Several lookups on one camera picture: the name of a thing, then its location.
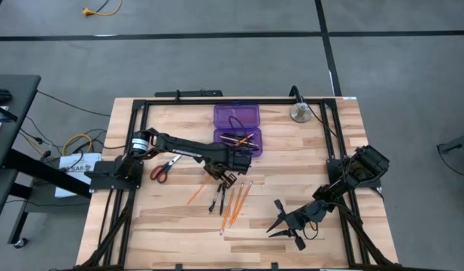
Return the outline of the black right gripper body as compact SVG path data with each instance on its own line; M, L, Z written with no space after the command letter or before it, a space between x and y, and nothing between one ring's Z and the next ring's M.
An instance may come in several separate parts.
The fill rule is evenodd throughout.
M302 230L308 222L319 222L322 208L319 206L302 206L290 212L290 229Z

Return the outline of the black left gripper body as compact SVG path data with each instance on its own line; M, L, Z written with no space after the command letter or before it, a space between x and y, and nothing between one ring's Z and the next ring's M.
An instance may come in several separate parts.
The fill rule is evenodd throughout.
M246 175L251 165L251 151L247 148L228 147L227 168L229 171Z

